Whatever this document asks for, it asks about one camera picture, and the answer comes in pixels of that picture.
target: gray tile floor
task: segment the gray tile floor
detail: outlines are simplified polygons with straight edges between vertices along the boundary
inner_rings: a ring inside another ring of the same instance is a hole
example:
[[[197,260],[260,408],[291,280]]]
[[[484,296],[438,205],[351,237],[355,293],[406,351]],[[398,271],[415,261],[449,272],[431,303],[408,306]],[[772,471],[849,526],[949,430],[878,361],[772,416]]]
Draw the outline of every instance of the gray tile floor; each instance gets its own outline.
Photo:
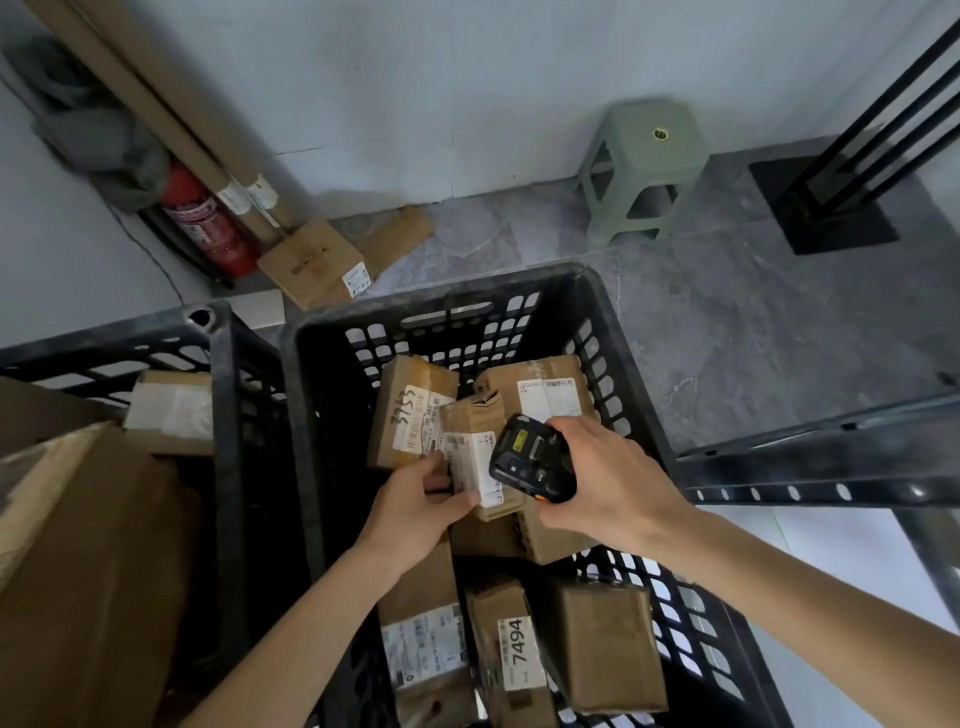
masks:
[[[747,165],[821,140],[710,158],[661,240],[592,250],[573,180],[428,207],[436,232],[367,295],[575,259],[607,286],[675,449],[944,393],[960,376],[960,235],[921,184],[883,201],[901,241],[792,254]],[[389,213],[334,225],[350,239]]]

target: red fire extinguisher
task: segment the red fire extinguisher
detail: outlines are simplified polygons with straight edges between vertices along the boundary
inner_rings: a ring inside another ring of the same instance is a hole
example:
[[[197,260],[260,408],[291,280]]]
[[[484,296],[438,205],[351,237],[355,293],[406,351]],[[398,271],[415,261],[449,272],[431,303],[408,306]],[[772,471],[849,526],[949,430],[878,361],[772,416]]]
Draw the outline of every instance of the red fire extinguisher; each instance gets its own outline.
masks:
[[[224,272],[240,278],[256,270],[256,248],[204,184],[174,158],[160,206]]]

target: left hand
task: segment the left hand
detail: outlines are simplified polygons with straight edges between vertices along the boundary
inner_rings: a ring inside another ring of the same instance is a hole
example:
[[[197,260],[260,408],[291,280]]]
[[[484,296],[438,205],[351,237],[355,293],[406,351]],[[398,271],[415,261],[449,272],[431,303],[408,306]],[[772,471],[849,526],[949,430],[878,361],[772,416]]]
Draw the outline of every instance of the left hand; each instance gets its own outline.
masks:
[[[394,580],[425,559],[444,531],[480,502],[476,491],[436,493],[449,487],[444,470],[444,454],[435,450],[394,471],[373,500],[354,548],[386,559]]]

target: handheld barcode scanner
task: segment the handheld barcode scanner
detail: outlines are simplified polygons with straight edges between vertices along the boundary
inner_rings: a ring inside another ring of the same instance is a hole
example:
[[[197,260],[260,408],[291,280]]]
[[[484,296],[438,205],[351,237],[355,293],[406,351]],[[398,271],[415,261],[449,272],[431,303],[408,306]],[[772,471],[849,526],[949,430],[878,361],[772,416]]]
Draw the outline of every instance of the handheld barcode scanner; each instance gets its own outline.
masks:
[[[577,494],[564,436],[526,415],[514,415],[493,447],[490,476],[539,500],[563,503]]]

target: gray cloth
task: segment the gray cloth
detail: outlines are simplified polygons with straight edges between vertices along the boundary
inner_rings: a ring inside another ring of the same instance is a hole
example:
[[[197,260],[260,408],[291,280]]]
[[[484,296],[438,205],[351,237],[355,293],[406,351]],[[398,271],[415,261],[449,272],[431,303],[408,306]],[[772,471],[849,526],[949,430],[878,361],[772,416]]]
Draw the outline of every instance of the gray cloth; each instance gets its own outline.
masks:
[[[46,112],[34,132],[114,206],[137,212],[166,189],[166,148],[100,81],[51,37],[4,51]]]

